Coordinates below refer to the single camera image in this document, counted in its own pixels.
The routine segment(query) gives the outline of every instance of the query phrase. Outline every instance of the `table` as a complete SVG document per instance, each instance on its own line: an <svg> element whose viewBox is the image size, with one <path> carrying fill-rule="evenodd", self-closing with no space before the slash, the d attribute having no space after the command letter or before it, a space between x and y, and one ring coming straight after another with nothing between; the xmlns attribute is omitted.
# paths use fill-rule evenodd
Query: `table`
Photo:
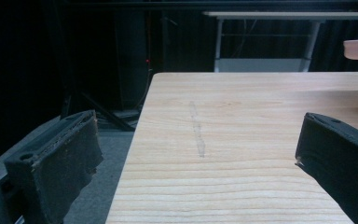
<svg viewBox="0 0 358 224"><path fill-rule="evenodd" d="M295 166L306 112L358 128L358 73L155 75L106 223L351 223Z"/></svg>
<svg viewBox="0 0 358 224"><path fill-rule="evenodd" d="M308 72L312 59L321 23L327 20L358 20L358 12L266 12L266 11L242 11L242 12L204 12L205 15L217 18L217 36L214 58L214 71L225 71L227 67L235 67L239 71L250 72ZM310 36L304 55L301 59L222 59L220 47L223 35L224 20L301 20L310 21Z"/></svg>

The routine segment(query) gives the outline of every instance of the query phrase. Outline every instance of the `screw hole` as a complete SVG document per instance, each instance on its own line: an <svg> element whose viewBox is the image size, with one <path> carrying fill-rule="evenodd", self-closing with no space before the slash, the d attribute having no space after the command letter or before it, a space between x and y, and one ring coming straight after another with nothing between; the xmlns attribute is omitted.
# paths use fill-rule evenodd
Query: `screw hole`
<svg viewBox="0 0 358 224"><path fill-rule="evenodd" d="M24 154L20 157L20 160L25 161L25 160L30 159L31 157L33 157L33 154L31 154L31 153Z"/></svg>

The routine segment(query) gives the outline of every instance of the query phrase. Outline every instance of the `gray floor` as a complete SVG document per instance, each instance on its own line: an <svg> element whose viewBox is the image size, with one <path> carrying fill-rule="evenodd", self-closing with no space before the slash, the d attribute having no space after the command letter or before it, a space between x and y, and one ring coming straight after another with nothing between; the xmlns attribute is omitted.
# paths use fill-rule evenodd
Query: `gray floor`
<svg viewBox="0 0 358 224"><path fill-rule="evenodd" d="M3 154L0 157L0 178L7 174L3 163L5 158L32 141L39 134L58 122L58 120L58 118L55 118L39 126ZM91 182L82 189L79 197L73 202L69 213L65 217L65 224L99 224L106 221L110 204L131 145L133 132L122 132L115 128L114 125L107 124L103 119L99 120L99 127L99 140L103 153L103 161L97 167L97 173L93 176Z"/></svg>

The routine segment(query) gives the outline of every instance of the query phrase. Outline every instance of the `light wood tabletop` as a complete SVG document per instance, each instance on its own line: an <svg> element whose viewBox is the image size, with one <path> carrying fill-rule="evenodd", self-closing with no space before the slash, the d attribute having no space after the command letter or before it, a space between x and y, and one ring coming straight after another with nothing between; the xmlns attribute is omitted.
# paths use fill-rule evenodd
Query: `light wood tabletop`
<svg viewBox="0 0 358 224"><path fill-rule="evenodd" d="M306 112L358 128L358 73L155 75L106 223L351 223L295 166Z"/></svg>

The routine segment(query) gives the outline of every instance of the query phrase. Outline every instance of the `scratch mark on table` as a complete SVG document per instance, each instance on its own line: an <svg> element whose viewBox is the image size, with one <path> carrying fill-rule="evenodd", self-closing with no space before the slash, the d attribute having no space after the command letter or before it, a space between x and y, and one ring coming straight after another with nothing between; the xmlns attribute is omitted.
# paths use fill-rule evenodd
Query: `scratch mark on table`
<svg viewBox="0 0 358 224"><path fill-rule="evenodd" d="M202 135L201 135L201 123L198 118L199 114L197 112L197 107L194 104L194 101L190 101L189 106L190 106L190 114L191 114L191 119L193 121L193 131L194 131L194 136L196 137L199 156L205 157L205 142L202 139Z"/></svg>

